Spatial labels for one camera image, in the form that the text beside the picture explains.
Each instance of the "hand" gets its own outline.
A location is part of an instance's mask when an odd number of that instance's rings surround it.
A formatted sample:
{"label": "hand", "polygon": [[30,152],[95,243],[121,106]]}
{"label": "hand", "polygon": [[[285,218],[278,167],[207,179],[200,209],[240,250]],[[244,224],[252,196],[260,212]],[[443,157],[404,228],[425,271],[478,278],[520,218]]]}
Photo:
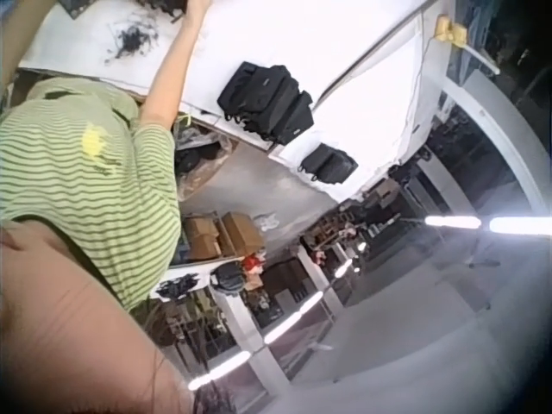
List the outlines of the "hand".
{"label": "hand", "polygon": [[188,0],[185,19],[192,22],[203,22],[212,0]]}

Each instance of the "yellow stain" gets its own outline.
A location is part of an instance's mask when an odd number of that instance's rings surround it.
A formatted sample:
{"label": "yellow stain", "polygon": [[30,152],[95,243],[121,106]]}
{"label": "yellow stain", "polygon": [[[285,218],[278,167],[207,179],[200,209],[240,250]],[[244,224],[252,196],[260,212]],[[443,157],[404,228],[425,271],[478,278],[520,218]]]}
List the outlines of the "yellow stain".
{"label": "yellow stain", "polygon": [[106,165],[98,158],[105,148],[106,142],[103,137],[106,135],[107,131],[105,131],[105,129],[88,124],[82,136],[82,147],[83,152],[88,155],[97,166],[112,170],[113,166]]}

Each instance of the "green striped shirt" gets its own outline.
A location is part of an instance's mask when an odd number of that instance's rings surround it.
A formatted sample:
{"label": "green striped shirt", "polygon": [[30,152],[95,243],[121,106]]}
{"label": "green striped shirt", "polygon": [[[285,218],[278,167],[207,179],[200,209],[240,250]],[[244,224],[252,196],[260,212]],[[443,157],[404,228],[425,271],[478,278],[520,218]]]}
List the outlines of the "green striped shirt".
{"label": "green striped shirt", "polygon": [[[71,94],[45,99],[59,91]],[[53,78],[0,123],[2,219],[52,223],[126,309],[158,283],[180,233],[173,137],[161,126],[134,127],[137,116],[117,88]]]}

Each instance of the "woman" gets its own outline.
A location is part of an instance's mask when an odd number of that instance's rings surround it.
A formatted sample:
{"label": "woman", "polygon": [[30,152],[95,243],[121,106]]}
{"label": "woman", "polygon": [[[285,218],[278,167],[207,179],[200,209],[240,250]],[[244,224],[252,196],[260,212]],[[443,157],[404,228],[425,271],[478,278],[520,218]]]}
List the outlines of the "woman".
{"label": "woman", "polygon": [[179,236],[169,129],[209,6],[188,1],[140,111],[55,78],[2,119],[2,381],[37,412],[213,412],[127,312]]}

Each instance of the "fluorescent light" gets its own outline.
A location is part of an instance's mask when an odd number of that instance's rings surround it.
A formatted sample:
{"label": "fluorescent light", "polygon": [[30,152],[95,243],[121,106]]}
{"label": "fluorescent light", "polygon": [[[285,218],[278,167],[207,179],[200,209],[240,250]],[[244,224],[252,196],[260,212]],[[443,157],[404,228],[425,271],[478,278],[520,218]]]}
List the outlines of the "fluorescent light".
{"label": "fluorescent light", "polygon": [[239,366],[245,364],[247,361],[249,361],[249,358],[251,358],[250,352],[241,351],[238,355],[233,356],[218,367],[213,368],[209,373],[190,381],[190,384],[188,384],[188,389],[190,391],[196,391],[201,386],[209,384],[211,381],[222,378],[227,373],[231,373]]}
{"label": "fluorescent light", "polygon": [[310,311],[314,307],[315,304],[320,302],[320,300],[322,299],[322,296],[324,296],[324,294],[322,292],[318,291],[314,295],[312,295],[310,298],[308,298],[304,302],[304,304],[301,305],[301,308],[299,308],[299,312],[301,313],[301,315],[304,315],[305,313]]}
{"label": "fluorescent light", "polygon": [[456,229],[478,229],[481,220],[473,216],[427,216],[425,223],[433,227],[453,227]]}
{"label": "fluorescent light", "polygon": [[342,278],[347,272],[348,267],[351,266],[352,264],[353,264],[353,259],[347,259],[345,263],[339,266],[336,270],[336,273],[334,274],[334,276],[336,276],[336,279]]}
{"label": "fluorescent light", "polygon": [[248,351],[241,351],[238,355],[233,356],[229,360],[223,362],[218,367],[211,370],[209,376],[211,380],[218,380],[227,373],[231,373],[239,366],[245,364],[251,358],[251,353]]}
{"label": "fluorescent light", "polygon": [[489,228],[505,235],[552,235],[552,217],[497,217]]}
{"label": "fluorescent light", "polygon": [[285,332],[287,332],[295,323],[299,322],[301,319],[301,313],[295,312],[293,315],[288,317],[284,322],[278,325],[276,328],[271,330],[265,336],[265,344],[269,345],[280,338]]}
{"label": "fluorescent light", "polygon": [[209,378],[209,375],[205,374],[190,381],[190,384],[188,384],[188,389],[190,391],[196,391],[198,388],[201,388],[202,386],[209,384],[210,382],[211,379]]}

